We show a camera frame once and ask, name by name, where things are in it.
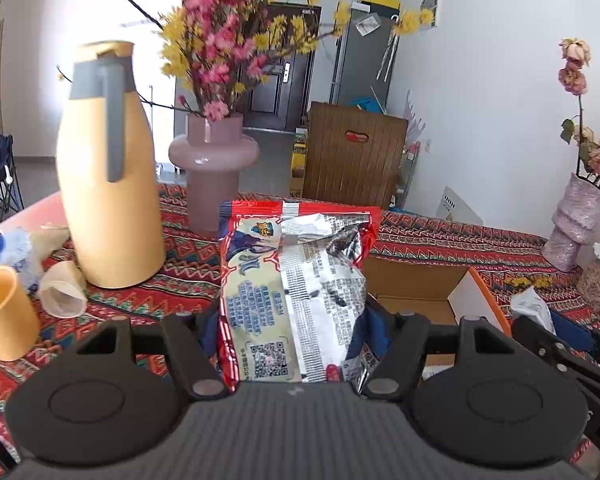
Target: yellow cup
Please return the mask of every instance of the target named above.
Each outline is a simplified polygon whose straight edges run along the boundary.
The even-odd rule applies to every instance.
[[[0,361],[15,361],[38,339],[40,322],[11,267],[0,266]]]

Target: thermos handle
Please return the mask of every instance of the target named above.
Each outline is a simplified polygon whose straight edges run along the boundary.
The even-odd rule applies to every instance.
[[[114,62],[100,70],[105,101],[107,181],[117,182],[125,173],[125,69]]]

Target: refrigerator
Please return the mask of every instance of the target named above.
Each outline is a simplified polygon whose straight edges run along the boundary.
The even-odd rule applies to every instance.
[[[384,53],[387,51],[395,22],[390,18],[375,14],[374,16],[381,22],[380,27],[366,36],[362,36],[356,28],[356,22],[365,16],[369,16],[369,13],[353,10],[349,27],[338,40],[330,102],[349,105],[357,99],[373,98],[375,91],[378,102],[384,109],[393,70],[394,60],[390,59],[391,50],[386,56],[379,79],[376,79],[376,76],[378,76]]]

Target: red tablecloth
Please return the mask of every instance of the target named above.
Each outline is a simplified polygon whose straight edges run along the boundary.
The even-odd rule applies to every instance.
[[[76,319],[53,318],[34,301],[42,324],[42,342],[19,361],[0,362],[0,437],[11,450],[2,416],[7,399],[20,383],[62,349],[110,317],[125,314],[133,324],[153,323],[172,312],[198,312],[215,298],[220,277],[218,250],[214,242],[197,237],[186,228],[186,189],[163,185],[160,202],[167,260],[158,274],[141,285],[122,290],[90,285],[87,312]],[[544,238],[533,235],[387,212],[372,252],[409,263],[474,266],[507,315],[510,297],[515,292],[505,283],[507,278],[526,276],[534,282],[539,276],[549,276],[551,285],[538,289],[549,306],[578,323],[599,325],[600,315],[575,290],[580,270],[564,273],[553,268],[540,253],[544,242]],[[57,261],[74,258],[69,241],[44,266],[46,269]],[[139,365],[159,374],[165,372],[160,356],[148,357]]]

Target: thermos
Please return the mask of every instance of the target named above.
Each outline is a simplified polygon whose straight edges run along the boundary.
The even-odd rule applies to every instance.
[[[133,43],[79,48],[58,133],[62,202],[88,282],[123,288],[164,263],[152,133],[136,92]]]

